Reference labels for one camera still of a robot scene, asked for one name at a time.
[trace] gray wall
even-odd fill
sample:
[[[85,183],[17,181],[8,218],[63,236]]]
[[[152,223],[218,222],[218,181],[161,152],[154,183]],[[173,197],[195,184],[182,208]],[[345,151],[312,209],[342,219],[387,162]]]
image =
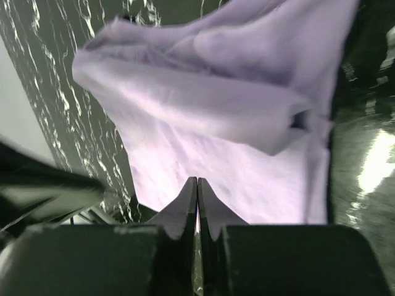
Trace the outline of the gray wall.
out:
[[[55,165],[14,65],[0,38],[0,141]]]

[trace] lavender cloth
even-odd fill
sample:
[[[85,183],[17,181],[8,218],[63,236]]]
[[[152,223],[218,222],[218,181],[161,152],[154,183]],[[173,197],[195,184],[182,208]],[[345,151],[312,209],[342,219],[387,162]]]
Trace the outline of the lavender cloth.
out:
[[[163,28],[116,18],[79,49],[73,78],[116,125],[139,202],[159,211],[197,176],[248,223],[326,223],[330,102],[357,3],[232,0]]]

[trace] marble countertop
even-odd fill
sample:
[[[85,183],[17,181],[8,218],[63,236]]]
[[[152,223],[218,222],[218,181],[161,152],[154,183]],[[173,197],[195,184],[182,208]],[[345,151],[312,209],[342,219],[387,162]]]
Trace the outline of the marble countertop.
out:
[[[57,164],[109,184],[114,194],[106,197],[107,207],[127,204],[125,221],[146,219],[127,155],[99,104],[73,82],[73,53],[115,15],[161,26],[197,19],[224,2],[0,2],[1,37]],[[368,238],[395,290],[395,68],[388,33],[394,26],[395,2],[362,1],[333,103],[329,194],[333,221]]]

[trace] purple fabric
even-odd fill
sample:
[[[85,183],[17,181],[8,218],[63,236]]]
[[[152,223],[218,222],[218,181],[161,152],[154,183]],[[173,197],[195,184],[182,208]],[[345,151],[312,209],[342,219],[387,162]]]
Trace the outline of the purple fabric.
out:
[[[232,0],[163,28],[116,18],[79,49],[74,80],[116,125],[139,202],[159,211],[197,176],[248,223],[326,223],[330,103],[357,3]]]

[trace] shiny dark surface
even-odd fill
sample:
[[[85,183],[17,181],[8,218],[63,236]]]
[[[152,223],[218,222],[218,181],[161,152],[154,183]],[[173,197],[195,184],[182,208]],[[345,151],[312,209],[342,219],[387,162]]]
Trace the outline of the shiny dark surface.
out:
[[[113,124],[72,81],[73,51],[116,14],[168,25],[198,19],[224,2],[0,1],[0,34],[58,165],[106,180],[118,193],[113,199],[129,204],[125,220],[146,217]],[[395,291],[395,69],[387,59],[395,46],[387,34],[394,26],[393,0],[361,2],[333,101],[328,192],[334,222],[368,238]]]
[[[395,2],[362,1],[333,100],[335,223],[370,241],[395,292]]]

